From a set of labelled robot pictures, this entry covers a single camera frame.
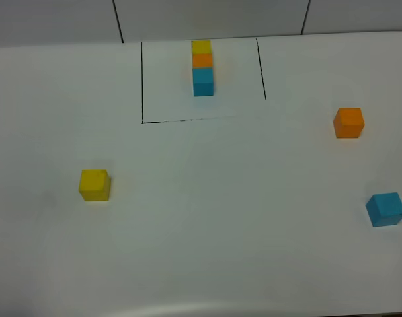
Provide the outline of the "orange template cube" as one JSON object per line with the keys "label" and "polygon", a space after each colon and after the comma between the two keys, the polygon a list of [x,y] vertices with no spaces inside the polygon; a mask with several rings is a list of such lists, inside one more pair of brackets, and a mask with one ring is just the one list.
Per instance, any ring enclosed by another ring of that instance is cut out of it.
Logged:
{"label": "orange template cube", "polygon": [[213,58],[211,53],[193,54],[192,55],[192,68],[203,69],[212,68]]}

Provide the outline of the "yellow template cube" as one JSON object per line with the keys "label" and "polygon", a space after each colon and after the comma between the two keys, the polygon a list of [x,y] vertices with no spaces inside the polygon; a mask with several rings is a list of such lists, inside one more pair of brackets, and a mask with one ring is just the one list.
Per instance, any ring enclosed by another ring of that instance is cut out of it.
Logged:
{"label": "yellow template cube", "polygon": [[192,41],[192,55],[211,54],[212,47],[210,40]]}

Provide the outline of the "blue template cube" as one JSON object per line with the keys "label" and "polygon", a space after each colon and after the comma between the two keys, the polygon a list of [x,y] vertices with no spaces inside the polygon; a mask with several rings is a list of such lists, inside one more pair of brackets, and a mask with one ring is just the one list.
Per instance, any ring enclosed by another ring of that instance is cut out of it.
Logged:
{"label": "blue template cube", "polygon": [[214,72],[211,67],[192,70],[193,94],[198,96],[214,95]]}

